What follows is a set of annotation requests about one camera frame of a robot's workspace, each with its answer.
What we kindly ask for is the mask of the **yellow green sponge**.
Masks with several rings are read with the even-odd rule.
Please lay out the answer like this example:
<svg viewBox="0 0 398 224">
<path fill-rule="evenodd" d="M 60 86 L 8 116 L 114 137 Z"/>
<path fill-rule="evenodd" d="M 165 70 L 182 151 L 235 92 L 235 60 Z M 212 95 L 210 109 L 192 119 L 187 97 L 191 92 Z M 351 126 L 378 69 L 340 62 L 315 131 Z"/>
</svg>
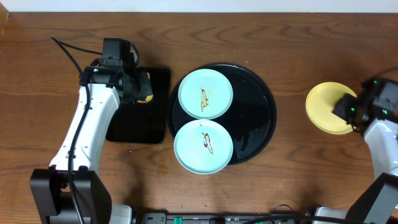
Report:
<svg viewBox="0 0 398 224">
<path fill-rule="evenodd" d="M 147 77 L 150 80 L 150 74 L 147 72 Z M 149 95 L 145 98 L 145 100 L 137 100 L 138 103 L 148 103 L 153 99 L 153 95 Z"/>
</svg>

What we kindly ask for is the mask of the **yellow plate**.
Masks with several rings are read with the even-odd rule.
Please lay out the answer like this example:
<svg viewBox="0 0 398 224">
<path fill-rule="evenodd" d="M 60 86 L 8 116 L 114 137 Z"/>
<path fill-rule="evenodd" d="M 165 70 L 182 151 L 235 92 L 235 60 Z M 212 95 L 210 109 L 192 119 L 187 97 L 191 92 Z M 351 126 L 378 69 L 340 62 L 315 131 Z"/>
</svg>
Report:
<svg viewBox="0 0 398 224">
<path fill-rule="evenodd" d="M 346 93 L 357 97 L 352 89 L 337 82 L 323 82 L 313 87 L 305 101 L 305 109 L 311 122 L 330 134 L 352 132 L 353 129 L 350 125 L 332 113 L 338 100 Z"/>
</svg>

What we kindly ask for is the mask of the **mint green plate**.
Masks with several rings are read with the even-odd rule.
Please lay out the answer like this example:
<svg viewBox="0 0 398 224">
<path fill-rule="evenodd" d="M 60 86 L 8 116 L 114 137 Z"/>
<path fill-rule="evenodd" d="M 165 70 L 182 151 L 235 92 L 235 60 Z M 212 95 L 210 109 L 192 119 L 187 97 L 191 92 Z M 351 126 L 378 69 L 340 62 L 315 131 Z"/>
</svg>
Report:
<svg viewBox="0 0 398 224">
<path fill-rule="evenodd" d="M 233 88 L 222 73 L 208 68 L 198 69 L 181 81 L 178 101 L 188 115 L 197 119 L 214 119 L 231 106 Z"/>
<path fill-rule="evenodd" d="M 233 141 L 222 125 L 197 119 L 178 130 L 174 138 L 174 153 L 186 170 L 196 174 L 213 174 L 230 162 Z"/>
</svg>

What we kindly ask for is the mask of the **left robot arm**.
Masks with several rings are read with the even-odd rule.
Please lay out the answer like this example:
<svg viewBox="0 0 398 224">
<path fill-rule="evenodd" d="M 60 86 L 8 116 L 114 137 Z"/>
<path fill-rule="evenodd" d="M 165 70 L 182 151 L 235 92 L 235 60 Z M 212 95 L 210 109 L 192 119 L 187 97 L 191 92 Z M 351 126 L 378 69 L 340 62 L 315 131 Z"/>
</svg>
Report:
<svg viewBox="0 0 398 224">
<path fill-rule="evenodd" d="M 150 75 L 122 67 L 88 66 L 65 140 L 46 169 L 34 169 L 30 188 L 42 223 L 132 223 L 133 209 L 112 202 L 99 178 L 103 144 L 121 98 L 151 99 Z"/>
</svg>

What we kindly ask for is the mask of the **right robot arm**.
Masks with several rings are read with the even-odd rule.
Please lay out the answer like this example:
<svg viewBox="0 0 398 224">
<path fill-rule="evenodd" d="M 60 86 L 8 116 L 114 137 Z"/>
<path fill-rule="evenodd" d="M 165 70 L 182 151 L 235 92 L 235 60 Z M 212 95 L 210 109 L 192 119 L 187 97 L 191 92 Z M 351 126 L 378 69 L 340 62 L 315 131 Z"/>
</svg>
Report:
<svg viewBox="0 0 398 224">
<path fill-rule="evenodd" d="M 318 207 L 312 223 L 387 223 L 397 208 L 397 82 L 366 80 L 356 95 L 325 82 L 307 95 L 311 122 L 333 134 L 359 133 L 371 153 L 375 180 L 348 210 Z"/>
</svg>

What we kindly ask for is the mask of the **rectangular black tray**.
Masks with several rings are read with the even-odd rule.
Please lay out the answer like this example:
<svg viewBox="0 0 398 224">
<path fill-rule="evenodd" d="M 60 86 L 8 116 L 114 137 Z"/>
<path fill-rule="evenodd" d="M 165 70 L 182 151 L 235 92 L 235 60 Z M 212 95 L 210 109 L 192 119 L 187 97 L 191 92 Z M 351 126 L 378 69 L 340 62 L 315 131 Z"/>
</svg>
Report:
<svg viewBox="0 0 398 224">
<path fill-rule="evenodd" d="M 158 144 L 164 139 L 171 71 L 155 67 L 141 70 L 150 76 L 153 98 L 148 103 L 119 105 L 106 133 L 108 141 Z"/>
</svg>

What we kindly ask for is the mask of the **round black tray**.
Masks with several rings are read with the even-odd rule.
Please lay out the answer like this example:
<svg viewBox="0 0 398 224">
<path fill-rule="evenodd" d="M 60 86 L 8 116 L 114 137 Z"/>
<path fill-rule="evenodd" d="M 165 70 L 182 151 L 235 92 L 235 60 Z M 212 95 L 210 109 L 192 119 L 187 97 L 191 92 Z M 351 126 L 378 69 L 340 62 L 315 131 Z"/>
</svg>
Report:
<svg viewBox="0 0 398 224">
<path fill-rule="evenodd" d="M 216 70 L 231 83 L 231 106 L 213 121 L 222 125 L 233 140 L 233 155 L 228 164 L 247 162 L 267 146 L 275 131 L 277 107 L 274 97 L 264 81 L 247 68 L 222 63 L 201 68 Z"/>
</svg>

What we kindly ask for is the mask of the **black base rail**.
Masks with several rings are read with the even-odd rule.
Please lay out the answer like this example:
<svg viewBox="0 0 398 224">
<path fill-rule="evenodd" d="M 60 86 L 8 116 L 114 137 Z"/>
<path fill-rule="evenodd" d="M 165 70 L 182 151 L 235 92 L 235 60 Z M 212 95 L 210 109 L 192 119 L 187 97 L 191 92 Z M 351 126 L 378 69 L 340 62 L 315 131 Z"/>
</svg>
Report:
<svg viewBox="0 0 398 224">
<path fill-rule="evenodd" d="M 171 213 L 166 214 L 162 212 L 154 212 L 154 213 L 143 213 L 136 216 L 136 219 L 133 223 L 138 224 L 174 224 L 174 223 L 196 223 L 196 224 L 209 224 L 209 223 L 220 223 L 220 224 L 241 224 L 246 223 L 251 220 L 264 218 L 264 217 L 274 217 L 274 216 L 283 216 L 290 215 L 291 213 L 274 213 L 274 214 L 266 214 L 266 213 L 258 213 L 256 214 L 238 214 L 238 213 L 229 213 L 229 214 L 200 214 L 200 213 Z"/>
</svg>

